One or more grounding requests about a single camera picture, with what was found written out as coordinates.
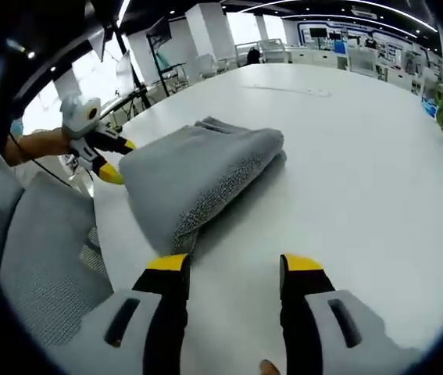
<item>window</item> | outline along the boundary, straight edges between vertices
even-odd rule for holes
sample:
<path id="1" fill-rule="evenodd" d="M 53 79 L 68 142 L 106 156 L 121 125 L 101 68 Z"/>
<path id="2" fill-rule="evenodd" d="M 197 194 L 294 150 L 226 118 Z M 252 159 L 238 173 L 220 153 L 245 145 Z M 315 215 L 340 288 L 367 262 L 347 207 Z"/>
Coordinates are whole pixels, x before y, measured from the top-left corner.
<path id="1" fill-rule="evenodd" d="M 52 130 L 62 125 L 61 101 L 55 84 L 49 82 L 27 105 L 23 114 L 23 134 L 36 130 Z"/>
<path id="2" fill-rule="evenodd" d="M 105 43 L 102 62 L 99 61 L 94 51 L 90 51 L 74 61 L 72 63 L 73 75 L 77 79 L 82 94 L 100 98 L 102 105 L 113 100 L 118 89 L 116 66 L 121 58 L 122 52 L 114 38 Z M 136 71 L 138 77 L 140 77 L 141 72 Z"/>
<path id="3" fill-rule="evenodd" d="M 261 40 L 261 34 L 253 14 L 227 13 L 227 18 L 236 45 Z"/>
<path id="4" fill-rule="evenodd" d="M 287 44 L 284 21 L 280 17 L 267 15 L 263 15 L 263 20 L 268 33 L 268 39 L 281 39 L 282 43 Z"/>

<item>person's arm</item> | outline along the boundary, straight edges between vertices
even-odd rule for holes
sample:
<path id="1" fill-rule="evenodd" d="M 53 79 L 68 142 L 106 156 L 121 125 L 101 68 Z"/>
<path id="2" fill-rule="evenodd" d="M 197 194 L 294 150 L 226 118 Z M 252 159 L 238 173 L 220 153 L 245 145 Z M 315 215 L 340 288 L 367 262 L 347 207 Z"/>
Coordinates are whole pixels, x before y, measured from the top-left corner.
<path id="1" fill-rule="evenodd" d="M 16 140 L 8 136 L 4 159 L 10 166 L 17 166 L 31 159 L 47 155 L 64 155 L 69 152 L 70 140 L 59 127 L 54 130 L 25 135 Z"/>

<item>black cable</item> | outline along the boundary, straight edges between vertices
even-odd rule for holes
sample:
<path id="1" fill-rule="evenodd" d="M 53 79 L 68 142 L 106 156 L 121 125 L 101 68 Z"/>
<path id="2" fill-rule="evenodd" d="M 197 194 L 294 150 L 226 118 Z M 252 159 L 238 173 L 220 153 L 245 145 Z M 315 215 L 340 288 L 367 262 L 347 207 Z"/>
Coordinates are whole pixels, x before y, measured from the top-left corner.
<path id="1" fill-rule="evenodd" d="M 62 184 L 65 184 L 66 186 L 68 186 L 69 188 L 72 188 L 67 182 L 65 182 L 64 180 L 62 180 L 61 178 L 59 178 L 58 176 L 56 176 L 53 172 L 51 172 L 50 170 L 48 170 L 45 166 L 43 166 L 42 164 L 40 164 L 37 160 L 35 160 L 31 155 L 28 154 L 28 152 L 26 152 L 25 150 L 23 150 L 23 148 L 20 146 L 20 143 L 18 143 L 18 141 L 13 137 L 13 135 L 11 134 L 11 132 L 9 132 L 9 136 L 11 137 L 11 139 L 13 140 L 13 142 L 15 142 L 16 146 L 18 147 L 18 149 L 21 151 L 21 153 L 23 154 L 23 156 L 27 157 L 27 161 L 32 161 L 35 164 L 37 164 L 38 166 L 40 166 L 43 170 L 45 170 L 47 173 L 49 173 L 51 176 L 53 176 L 56 180 L 60 181 Z"/>

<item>white desk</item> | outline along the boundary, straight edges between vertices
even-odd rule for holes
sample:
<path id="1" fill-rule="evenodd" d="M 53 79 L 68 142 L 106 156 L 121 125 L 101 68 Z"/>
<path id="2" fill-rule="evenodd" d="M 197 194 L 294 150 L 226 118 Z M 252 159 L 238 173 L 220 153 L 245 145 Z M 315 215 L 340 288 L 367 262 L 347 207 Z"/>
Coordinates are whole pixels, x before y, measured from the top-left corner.
<path id="1" fill-rule="evenodd" d="M 191 270 L 183 373 L 257 373 L 264 358 L 285 373 L 282 252 L 322 263 L 399 345 L 434 340 L 443 327 L 443 133 L 419 100 L 341 70 L 262 64 L 187 88 L 125 125 L 138 147 L 208 115 L 285 136 L 284 170 L 201 244 L 211 249 Z M 155 252 L 125 188 L 95 178 L 95 211 L 113 287 L 130 288 Z"/>

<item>face mask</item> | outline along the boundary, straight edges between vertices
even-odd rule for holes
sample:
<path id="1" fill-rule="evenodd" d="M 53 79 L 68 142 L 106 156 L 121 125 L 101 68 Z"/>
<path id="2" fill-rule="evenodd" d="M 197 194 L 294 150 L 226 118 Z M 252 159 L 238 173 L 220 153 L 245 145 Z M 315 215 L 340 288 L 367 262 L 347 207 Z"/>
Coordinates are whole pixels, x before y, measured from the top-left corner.
<path id="1" fill-rule="evenodd" d="M 21 117 L 11 122 L 11 127 L 9 129 L 13 137 L 21 137 L 23 135 L 23 121 Z"/>

